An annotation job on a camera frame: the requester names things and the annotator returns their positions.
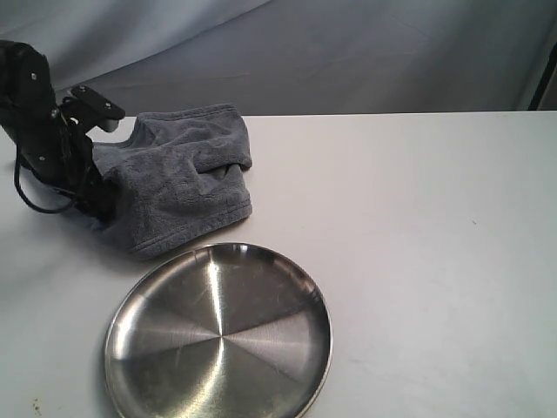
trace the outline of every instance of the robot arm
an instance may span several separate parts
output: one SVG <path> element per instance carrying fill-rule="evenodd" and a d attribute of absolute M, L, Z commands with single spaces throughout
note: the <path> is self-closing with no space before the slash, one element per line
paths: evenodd
<path fill-rule="evenodd" d="M 86 133 L 95 126 L 114 131 L 125 113 L 85 86 L 74 87 L 57 104 L 46 57 L 30 45 L 0 40 L 0 125 L 16 144 L 14 182 L 20 197 L 34 210 L 58 213 L 72 206 L 109 220 L 118 189 L 103 180 L 92 159 Z M 67 197 L 67 205 L 43 209 L 24 195 L 20 165 Z"/>

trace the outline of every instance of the metal plate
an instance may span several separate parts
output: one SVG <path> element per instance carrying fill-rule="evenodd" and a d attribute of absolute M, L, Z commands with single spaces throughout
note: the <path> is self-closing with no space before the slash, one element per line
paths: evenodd
<path fill-rule="evenodd" d="M 329 315 L 300 267 L 246 244 L 207 246 L 147 274 L 104 348 L 124 418 L 298 417 L 332 353 Z"/>

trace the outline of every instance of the gray towel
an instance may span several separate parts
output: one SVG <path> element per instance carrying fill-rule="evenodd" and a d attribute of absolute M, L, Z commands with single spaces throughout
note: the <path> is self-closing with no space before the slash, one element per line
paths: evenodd
<path fill-rule="evenodd" d="M 142 113 L 127 141 L 95 144 L 93 153 L 123 194 L 117 218 L 90 227 L 105 244 L 140 259 L 252 213 L 241 170 L 252 166 L 248 134 L 231 105 Z"/>

